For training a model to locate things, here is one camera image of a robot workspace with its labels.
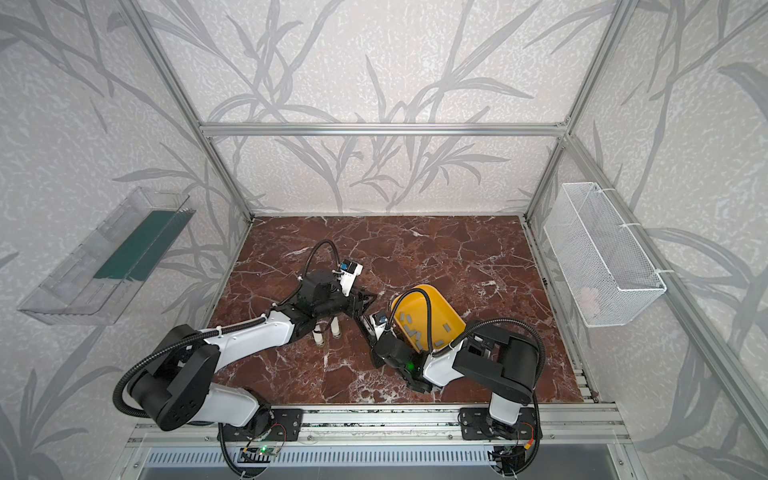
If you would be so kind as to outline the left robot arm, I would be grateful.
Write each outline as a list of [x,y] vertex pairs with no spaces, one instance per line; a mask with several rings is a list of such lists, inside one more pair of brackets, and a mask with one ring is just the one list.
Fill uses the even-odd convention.
[[266,415],[266,404],[243,388],[214,383],[215,374],[263,350],[296,342],[322,318],[345,314],[359,319],[376,298],[355,286],[362,271],[361,264],[345,260],[335,271],[304,275],[285,301],[256,318],[203,330],[187,324],[171,329],[118,380],[112,394],[115,408],[150,418],[163,431],[190,422],[253,423]]

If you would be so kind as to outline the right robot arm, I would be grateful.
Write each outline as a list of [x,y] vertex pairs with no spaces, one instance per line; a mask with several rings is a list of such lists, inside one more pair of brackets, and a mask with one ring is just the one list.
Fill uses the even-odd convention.
[[418,351],[386,327],[380,312],[368,336],[377,365],[392,367],[414,391],[429,393],[466,378],[491,392],[487,407],[459,410],[464,440],[523,440],[536,446],[541,438],[536,387],[546,363],[546,348],[532,326],[510,318],[481,321],[435,353]]

